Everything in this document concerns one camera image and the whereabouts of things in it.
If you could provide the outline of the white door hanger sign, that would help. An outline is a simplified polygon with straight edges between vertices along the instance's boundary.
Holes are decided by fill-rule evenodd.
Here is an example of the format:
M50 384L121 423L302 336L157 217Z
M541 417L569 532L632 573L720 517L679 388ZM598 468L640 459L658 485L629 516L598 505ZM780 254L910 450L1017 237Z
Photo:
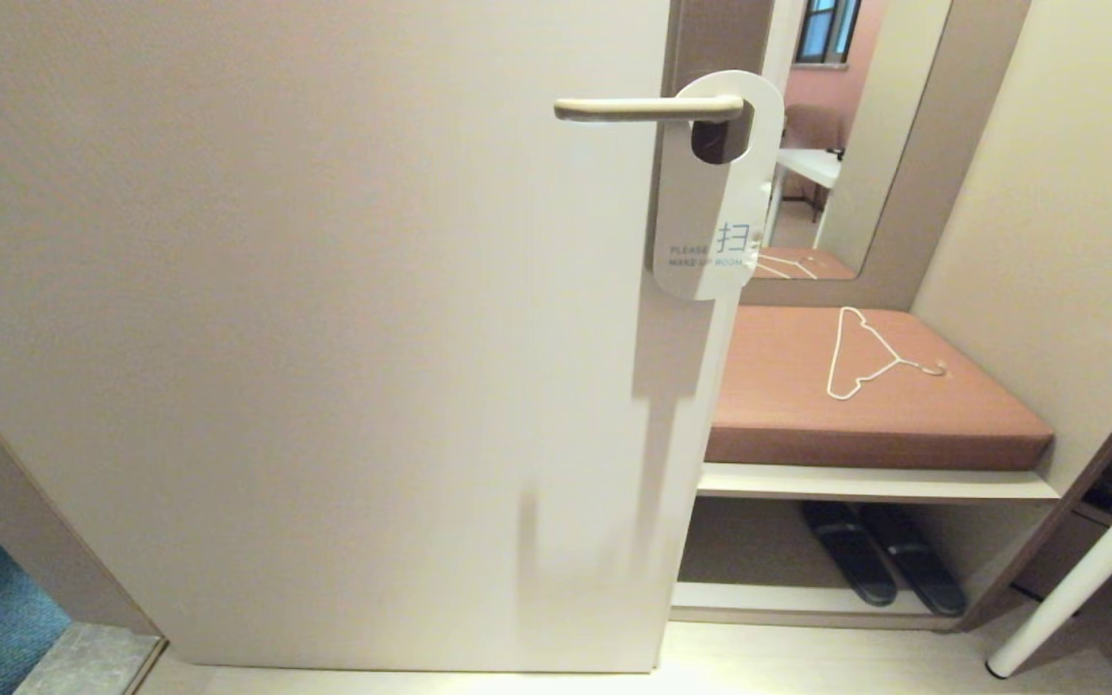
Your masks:
M677 97L739 97L753 119L744 153L727 163L694 153L692 120L663 125L654 280L693 302L737 299L764 242L784 96L763 76L733 69L701 76Z

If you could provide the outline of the beige room door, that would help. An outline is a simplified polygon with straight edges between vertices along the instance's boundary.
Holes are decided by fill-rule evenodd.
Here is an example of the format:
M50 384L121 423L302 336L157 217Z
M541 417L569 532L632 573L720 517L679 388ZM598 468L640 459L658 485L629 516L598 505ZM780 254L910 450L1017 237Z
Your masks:
M0 443L190 663L648 673L737 299L671 0L0 0Z

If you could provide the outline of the brown bench cushion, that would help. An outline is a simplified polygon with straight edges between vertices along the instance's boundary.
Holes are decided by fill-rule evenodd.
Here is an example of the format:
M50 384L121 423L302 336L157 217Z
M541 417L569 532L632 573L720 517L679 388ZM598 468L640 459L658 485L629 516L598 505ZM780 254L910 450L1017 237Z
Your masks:
M898 368L847 403L824 393L838 308L741 308L729 339L707 461L838 469L1025 471L1054 431L1027 404L913 314L865 309L901 355L944 363ZM848 318L840 393L890 356Z

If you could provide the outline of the white bench shelf unit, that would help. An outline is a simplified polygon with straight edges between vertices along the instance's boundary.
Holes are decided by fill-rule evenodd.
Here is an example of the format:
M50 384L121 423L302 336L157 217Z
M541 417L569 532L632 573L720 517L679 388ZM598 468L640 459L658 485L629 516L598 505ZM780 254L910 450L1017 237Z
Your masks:
M800 502L901 503L967 594L983 604L1010 576L1059 492L1037 471L902 471L715 463L703 466L671 619L954 631L909 586L887 606L854 593L813 540Z

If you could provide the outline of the dark slipper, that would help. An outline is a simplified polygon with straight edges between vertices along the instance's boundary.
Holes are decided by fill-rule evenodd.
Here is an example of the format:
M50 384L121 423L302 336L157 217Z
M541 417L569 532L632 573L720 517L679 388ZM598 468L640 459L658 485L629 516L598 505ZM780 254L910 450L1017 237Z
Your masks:
M864 503L858 515L878 549L895 565L927 610L944 617L960 617L966 612L966 594L912 514L890 503Z
M886 607L898 598L896 580L848 503L804 500L800 502L800 514L861 600L873 607Z

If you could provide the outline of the white table leg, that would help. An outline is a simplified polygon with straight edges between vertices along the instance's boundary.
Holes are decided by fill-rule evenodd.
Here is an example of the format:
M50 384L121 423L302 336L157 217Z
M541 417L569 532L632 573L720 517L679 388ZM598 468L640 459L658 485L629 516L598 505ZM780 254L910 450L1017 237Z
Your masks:
M987 656L986 673L997 681L1013 676L1111 577L1112 527L1039 604L1037 610Z

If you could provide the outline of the wall mirror with beige frame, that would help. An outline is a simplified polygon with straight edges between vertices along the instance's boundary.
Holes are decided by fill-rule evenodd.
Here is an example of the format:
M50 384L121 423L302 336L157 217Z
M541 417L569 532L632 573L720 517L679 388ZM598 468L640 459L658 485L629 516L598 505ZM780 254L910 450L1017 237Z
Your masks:
M890 0L812 249L847 280L754 280L745 309L909 311L939 286L953 220L1033 0Z

